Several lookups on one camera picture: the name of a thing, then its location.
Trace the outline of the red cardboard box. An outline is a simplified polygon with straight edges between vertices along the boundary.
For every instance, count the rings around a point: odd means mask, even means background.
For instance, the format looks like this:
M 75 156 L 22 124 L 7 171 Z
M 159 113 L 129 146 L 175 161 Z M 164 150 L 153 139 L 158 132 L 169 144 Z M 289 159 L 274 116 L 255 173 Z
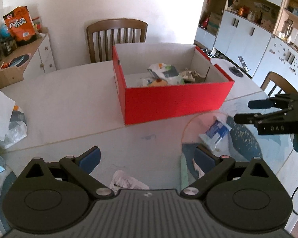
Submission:
M 126 125 L 219 109 L 234 80 L 195 45 L 129 43 L 112 47 L 114 78 Z M 166 63 L 177 71 L 191 69 L 202 83 L 139 87 L 150 65 Z

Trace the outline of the beige foil snack bag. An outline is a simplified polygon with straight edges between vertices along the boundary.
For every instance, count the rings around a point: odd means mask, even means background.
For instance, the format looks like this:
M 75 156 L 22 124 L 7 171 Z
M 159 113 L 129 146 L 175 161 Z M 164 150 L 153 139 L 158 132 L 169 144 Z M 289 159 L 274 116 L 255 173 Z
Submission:
M 179 75 L 183 78 L 185 84 L 204 83 L 206 80 L 205 76 L 202 76 L 195 70 L 184 70 Z

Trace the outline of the orange snack bag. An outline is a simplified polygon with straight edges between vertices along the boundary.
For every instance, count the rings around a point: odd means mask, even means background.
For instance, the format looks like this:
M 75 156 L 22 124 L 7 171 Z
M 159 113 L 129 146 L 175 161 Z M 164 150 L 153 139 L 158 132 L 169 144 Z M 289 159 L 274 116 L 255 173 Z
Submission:
M 27 6 L 17 7 L 3 16 L 8 31 L 19 46 L 36 40 L 36 32 Z

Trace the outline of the red lidded jar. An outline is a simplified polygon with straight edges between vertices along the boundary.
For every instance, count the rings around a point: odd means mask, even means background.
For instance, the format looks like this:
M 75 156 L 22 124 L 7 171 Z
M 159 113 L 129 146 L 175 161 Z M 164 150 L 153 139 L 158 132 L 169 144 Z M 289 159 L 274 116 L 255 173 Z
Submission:
M 34 29 L 36 32 L 41 32 L 42 29 L 42 22 L 40 17 L 35 17 L 32 19 Z

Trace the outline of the white crumpled wrapper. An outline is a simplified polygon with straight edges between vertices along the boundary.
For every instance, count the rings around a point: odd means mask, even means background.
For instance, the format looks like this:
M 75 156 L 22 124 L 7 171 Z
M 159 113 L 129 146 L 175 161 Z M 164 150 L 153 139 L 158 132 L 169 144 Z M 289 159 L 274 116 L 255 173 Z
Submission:
M 121 189 L 128 189 L 128 190 L 149 190 L 149 186 L 138 181 L 134 177 L 129 176 L 122 170 L 117 170 L 110 183 L 109 188 L 117 194 Z

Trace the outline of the blue white packet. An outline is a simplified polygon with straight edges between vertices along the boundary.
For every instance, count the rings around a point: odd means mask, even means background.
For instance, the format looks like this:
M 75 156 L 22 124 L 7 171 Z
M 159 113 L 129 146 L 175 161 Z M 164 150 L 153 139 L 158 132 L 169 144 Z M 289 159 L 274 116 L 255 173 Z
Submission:
M 208 128 L 204 134 L 198 137 L 202 143 L 213 152 L 217 144 L 231 131 L 231 127 L 223 121 L 215 118 L 214 123 Z

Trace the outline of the brown wooden chair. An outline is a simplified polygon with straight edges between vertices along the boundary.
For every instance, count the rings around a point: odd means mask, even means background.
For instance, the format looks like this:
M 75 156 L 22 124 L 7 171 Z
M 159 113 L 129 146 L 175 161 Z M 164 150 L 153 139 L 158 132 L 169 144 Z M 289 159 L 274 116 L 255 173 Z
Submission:
M 129 18 L 106 19 L 86 27 L 86 37 L 91 63 L 112 59 L 116 44 L 145 42 L 148 24 Z

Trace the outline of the white wall cupboard unit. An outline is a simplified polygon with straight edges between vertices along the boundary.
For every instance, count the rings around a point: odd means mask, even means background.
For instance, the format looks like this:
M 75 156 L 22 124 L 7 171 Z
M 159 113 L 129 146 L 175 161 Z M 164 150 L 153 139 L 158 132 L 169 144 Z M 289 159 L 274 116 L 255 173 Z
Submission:
M 298 0 L 204 0 L 195 43 L 256 84 L 273 71 L 298 90 Z

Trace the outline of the white sideboard cabinet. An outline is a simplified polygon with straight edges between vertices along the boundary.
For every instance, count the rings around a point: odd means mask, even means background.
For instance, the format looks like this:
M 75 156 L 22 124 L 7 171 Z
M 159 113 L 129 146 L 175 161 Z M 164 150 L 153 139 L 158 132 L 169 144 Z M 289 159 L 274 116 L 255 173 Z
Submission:
M 0 60 L 0 89 L 14 83 L 35 79 L 56 70 L 48 33 L 37 33 L 37 39 L 18 47 Z

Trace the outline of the white orange plastic bag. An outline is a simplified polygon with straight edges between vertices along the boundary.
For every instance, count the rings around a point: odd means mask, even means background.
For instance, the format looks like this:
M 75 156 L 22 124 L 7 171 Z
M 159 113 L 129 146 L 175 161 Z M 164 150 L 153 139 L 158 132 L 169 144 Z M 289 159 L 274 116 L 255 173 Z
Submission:
M 149 66 L 148 72 L 155 80 L 161 79 L 166 81 L 169 85 L 180 85 L 185 83 L 177 69 L 170 64 L 152 64 Z

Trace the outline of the black table socket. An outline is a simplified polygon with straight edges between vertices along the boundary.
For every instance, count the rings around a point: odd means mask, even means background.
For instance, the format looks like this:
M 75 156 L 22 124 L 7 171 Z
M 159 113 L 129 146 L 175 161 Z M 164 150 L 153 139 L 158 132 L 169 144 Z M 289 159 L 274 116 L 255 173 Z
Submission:
M 229 67 L 229 71 L 237 77 L 243 77 L 243 73 L 237 67 Z

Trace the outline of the clear plastic bag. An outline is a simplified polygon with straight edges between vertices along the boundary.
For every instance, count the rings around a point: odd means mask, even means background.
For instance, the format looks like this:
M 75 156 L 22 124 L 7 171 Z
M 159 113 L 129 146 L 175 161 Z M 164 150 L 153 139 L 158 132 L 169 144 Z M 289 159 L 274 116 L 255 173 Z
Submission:
M 27 123 L 24 111 L 15 105 L 8 125 L 8 132 L 4 141 L 0 141 L 0 148 L 8 149 L 27 136 Z

